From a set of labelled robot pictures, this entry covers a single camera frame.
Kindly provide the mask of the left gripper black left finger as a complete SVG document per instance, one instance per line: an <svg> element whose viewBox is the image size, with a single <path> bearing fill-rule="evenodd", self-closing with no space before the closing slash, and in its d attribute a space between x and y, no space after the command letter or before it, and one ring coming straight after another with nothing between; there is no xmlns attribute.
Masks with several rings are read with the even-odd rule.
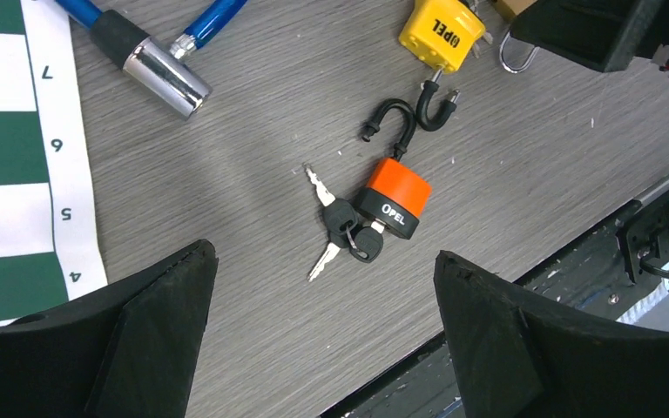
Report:
<svg viewBox="0 0 669 418"><path fill-rule="evenodd" d="M182 417L218 270L200 239L0 327L0 417Z"/></svg>

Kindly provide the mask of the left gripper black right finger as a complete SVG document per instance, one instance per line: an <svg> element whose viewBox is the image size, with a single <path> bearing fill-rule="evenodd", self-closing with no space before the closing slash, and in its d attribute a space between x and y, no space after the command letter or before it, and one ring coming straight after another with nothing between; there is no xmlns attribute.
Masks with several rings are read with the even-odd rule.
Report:
<svg viewBox="0 0 669 418"><path fill-rule="evenodd" d="M434 286L468 417L669 417L669 332L568 307L449 251Z"/></svg>

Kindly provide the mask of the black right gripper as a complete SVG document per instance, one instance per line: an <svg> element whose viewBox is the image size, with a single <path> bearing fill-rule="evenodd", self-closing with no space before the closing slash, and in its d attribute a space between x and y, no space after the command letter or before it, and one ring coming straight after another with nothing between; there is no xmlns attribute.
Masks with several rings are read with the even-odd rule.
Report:
<svg viewBox="0 0 669 418"><path fill-rule="evenodd" d="M510 34L597 72L648 59L669 77L669 0L542 0L513 20Z"/></svg>

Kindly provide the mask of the brass padlock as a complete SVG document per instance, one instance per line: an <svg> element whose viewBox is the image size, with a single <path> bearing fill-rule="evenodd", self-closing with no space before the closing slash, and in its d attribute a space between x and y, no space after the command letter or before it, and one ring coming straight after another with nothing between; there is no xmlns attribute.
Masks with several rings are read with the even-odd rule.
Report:
<svg viewBox="0 0 669 418"><path fill-rule="evenodd" d="M531 7L536 0L493 0L492 6L499 16L506 22L506 29L499 44L498 59L503 68L511 74L520 74L526 71L537 56L540 48L519 41L511 34L516 18Z"/></svg>

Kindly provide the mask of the blue cable lock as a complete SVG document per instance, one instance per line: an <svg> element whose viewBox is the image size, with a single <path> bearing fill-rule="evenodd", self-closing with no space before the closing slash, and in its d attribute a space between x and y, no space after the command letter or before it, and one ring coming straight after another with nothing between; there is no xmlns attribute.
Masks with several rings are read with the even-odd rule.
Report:
<svg viewBox="0 0 669 418"><path fill-rule="evenodd" d="M213 2L167 46L116 10L101 10L92 1L57 4L89 31L92 42L127 77L188 120L206 102L212 88L184 60L218 35L246 3Z"/></svg>

